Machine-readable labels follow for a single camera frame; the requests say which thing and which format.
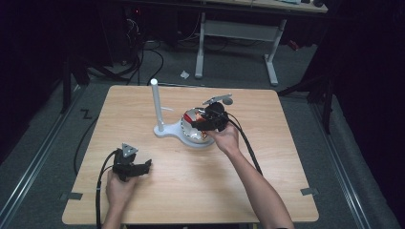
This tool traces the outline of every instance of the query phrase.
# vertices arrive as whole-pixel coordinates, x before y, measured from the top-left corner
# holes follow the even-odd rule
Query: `desk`
[[[320,12],[326,13],[328,9],[324,6],[317,8],[313,3],[309,4],[290,4],[275,0],[206,0],[205,2],[222,3],[230,5],[241,5],[259,8],[271,8],[278,10],[298,10],[305,12]],[[272,86],[278,85],[277,75],[274,71],[273,58],[276,53],[280,39],[283,35],[286,19],[282,19],[279,26],[262,26],[251,25],[244,23],[232,23],[218,20],[205,20],[205,13],[202,13],[202,21],[200,25],[200,46],[197,53],[196,61],[196,78],[203,77],[203,47],[204,37],[206,35],[223,36],[240,39],[250,39],[271,42],[271,49],[268,54],[265,54],[264,59],[266,63],[268,78]]]
[[[174,123],[188,109],[214,95],[233,94],[225,109],[235,115],[250,141],[264,176],[279,192],[293,221],[315,221],[318,212],[308,188],[277,93],[270,90],[160,87],[165,123]],[[176,138],[157,138],[151,87],[113,86],[63,214],[67,224],[96,223],[96,180],[106,156],[125,142],[139,149],[136,163],[152,158],[150,173],[141,177],[123,216],[127,224],[258,222],[243,184],[232,164],[215,144],[203,149],[183,145]],[[251,162],[242,138],[240,147]],[[106,175],[101,187],[101,218],[108,201]]]

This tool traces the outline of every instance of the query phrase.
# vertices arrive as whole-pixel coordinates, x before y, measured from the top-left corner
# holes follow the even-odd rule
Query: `person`
[[[230,123],[221,132],[206,132],[234,166],[254,213],[265,229],[293,229],[286,205],[270,183],[247,161],[239,149],[239,132]],[[107,197],[110,203],[103,229],[119,228],[126,203],[130,200],[138,177],[122,182],[112,171],[108,173]]]

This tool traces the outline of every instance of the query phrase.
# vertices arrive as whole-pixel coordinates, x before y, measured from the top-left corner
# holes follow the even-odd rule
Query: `white pole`
[[[151,80],[151,85],[152,85],[153,100],[155,103],[155,112],[156,112],[156,118],[158,120],[159,131],[162,132],[162,131],[164,131],[164,128],[163,128],[163,117],[161,115],[158,80],[156,78],[153,78]]]

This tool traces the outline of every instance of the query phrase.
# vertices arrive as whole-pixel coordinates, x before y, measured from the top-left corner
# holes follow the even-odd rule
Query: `red object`
[[[188,123],[191,123],[193,121],[193,119],[191,119],[191,117],[188,114],[184,114],[184,120]]]

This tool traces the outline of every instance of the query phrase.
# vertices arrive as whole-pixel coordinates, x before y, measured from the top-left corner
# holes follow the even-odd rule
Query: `white stand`
[[[265,54],[267,73],[272,86],[278,85],[278,80],[273,67],[273,57],[283,35],[287,20],[281,21],[279,27],[250,25],[242,23],[205,20],[205,13],[202,13],[200,27],[200,46],[197,53],[196,78],[203,77],[203,40],[206,35],[233,37],[250,40],[260,40],[272,42],[270,54]]]
[[[157,137],[166,137],[166,136],[173,136],[180,140],[183,144],[193,147],[193,148],[203,148],[211,145],[214,143],[214,139],[209,138],[204,143],[195,143],[192,142],[187,138],[187,136],[183,133],[181,127],[181,119],[174,123],[174,124],[164,124],[163,117],[161,115],[161,106],[160,106],[160,96],[159,96],[159,89],[158,89],[158,80],[152,79],[151,80],[152,90],[153,90],[153,99],[155,103],[155,112],[156,117],[158,120],[158,125],[155,126],[154,133]]]

